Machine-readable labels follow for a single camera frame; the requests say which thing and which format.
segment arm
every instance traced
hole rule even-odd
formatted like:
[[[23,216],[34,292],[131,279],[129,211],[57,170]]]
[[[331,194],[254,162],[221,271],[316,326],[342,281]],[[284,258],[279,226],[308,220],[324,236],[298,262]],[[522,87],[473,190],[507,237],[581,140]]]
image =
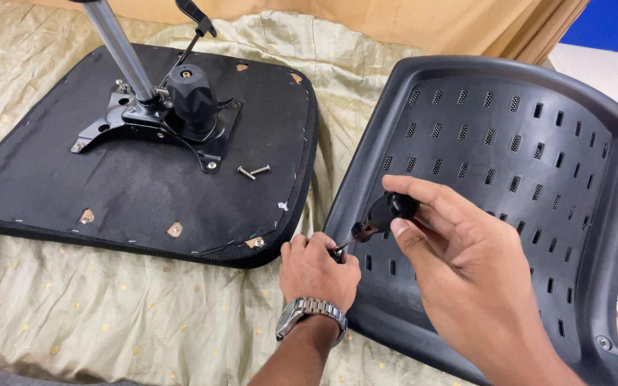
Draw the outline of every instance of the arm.
[[[421,202],[391,230],[436,331],[495,385],[583,385],[545,333],[516,230],[449,187],[385,176]]]
[[[322,232],[311,239],[297,235],[280,250],[283,262],[279,268],[280,289],[287,302],[301,296],[313,297],[335,304],[347,312],[356,296],[361,278],[355,256],[343,257],[345,264],[337,264],[328,248],[335,241]],[[310,315],[300,320],[283,339],[280,347],[249,386],[260,385],[318,385],[328,353],[338,339],[340,328],[335,320],[322,315]]]

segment wristwatch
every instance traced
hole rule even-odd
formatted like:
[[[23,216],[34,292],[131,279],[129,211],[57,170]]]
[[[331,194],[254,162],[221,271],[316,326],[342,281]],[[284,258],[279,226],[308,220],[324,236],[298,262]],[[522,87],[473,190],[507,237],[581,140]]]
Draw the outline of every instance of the wristwatch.
[[[282,341],[295,328],[297,321],[304,315],[323,315],[332,318],[338,323],[340,335],[333,347],[337,346],[345,337],[345,331],[348,329],[348,318],[345,317],[345,314],[339,308],[325,300],[302,296],[291,300],[285,306],[283,313],[280,314],[278,324],[275,326],[276,340]]]

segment gold polka dot fabric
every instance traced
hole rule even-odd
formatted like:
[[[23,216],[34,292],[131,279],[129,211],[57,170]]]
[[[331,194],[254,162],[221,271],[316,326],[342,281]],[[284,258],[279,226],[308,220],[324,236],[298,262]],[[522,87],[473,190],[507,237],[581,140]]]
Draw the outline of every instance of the gold polka dot fabric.
[[[119,21],[132,42],[173,48],[186,47],[195,28]],[[291,66],[314,85],[322,135],[296,230],[311,234],[323,226],[390,70],[425,53],[376,46],[305,14],[266,11],[214,25],[219,37],[201,38],[195,51]],[[81,12],[0,1],[0,141],[101,44]],[[75,382],[245,385],[278,346],[279,263],[236,270],[0,236],[0,367]],[[351,332],[331,351],[322,385],[455,381],[467,385]]]

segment watch face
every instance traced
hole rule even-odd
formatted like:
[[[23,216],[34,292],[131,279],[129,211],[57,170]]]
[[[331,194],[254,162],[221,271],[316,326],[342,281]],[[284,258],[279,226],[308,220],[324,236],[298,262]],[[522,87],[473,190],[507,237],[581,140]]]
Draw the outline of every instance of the watch face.
[[[291,300],[287,304],[287,306],[285,306],[283,313],[280,314],[280,319],[278,320],[278,324],[275,326],[275,331],[277,333],[283,330],[287,322],[290,320],[290,317],[292,316],[293,311],[295,310],[295,304],[297,304],[297,299]]]

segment black mesh edge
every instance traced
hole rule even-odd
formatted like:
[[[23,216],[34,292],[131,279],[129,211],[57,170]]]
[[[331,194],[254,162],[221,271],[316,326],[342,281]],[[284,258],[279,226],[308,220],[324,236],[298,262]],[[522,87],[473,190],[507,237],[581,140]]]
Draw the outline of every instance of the black mesh edge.
[[[275,231],[262,235],[266,241],[266,244],[260,249],[251,249],[243,243],[242,246],[239,244],[231,244],[206,253],[186,255],[182,253],[162,251],[160,249],[138,247],[133,244],[108,241],[101,238],[92,238],[65,232],[57,232],[46,228],[32,227],[30,225],[12,223],[8,221],[0,221],[0,234],[5,236],[29,238],[32,240],[78,244],[87,247],[111,249],[114,251],[138,253],[161,258],[179,259],[189,262],[198,262],[231,268],[257,268],[272,262],[279,256],[280,247],[283,243],[290,241],[290,238],[299,223],[299,218],[302,211],[304,210],[304,203],[307,193],[309,192],[309,184],[314,171],[314,158],[316,156],[316,147],[318,142],[317,128],[319,126],[319,113],[317,110],[317,101],[314,94],[314,88],[312,87],[309,79],[303,73],[294,69],[292,69],[291,72],[294,72],[302,77],[303,81],[300,84],[304,87],[309,97],[309,107],[305,127],[305,138],[307,141],[304,143],[304,147],[302,148],[302,158],[299,164],[299,170],[297,171],[295,185],[292,190],[290,190],[290,196],[288,197],[288,211],[281,215],[281,218],[278,221],[278,228]],[[65,76],[59,80],[54,88],[56,88],[64,79]],[[27,119],[30,111],[28,114],[25,114],[21,120]],[[13,132],[13,130],[9,132],[8,135],[2,139],[0,145],[3,144]]]

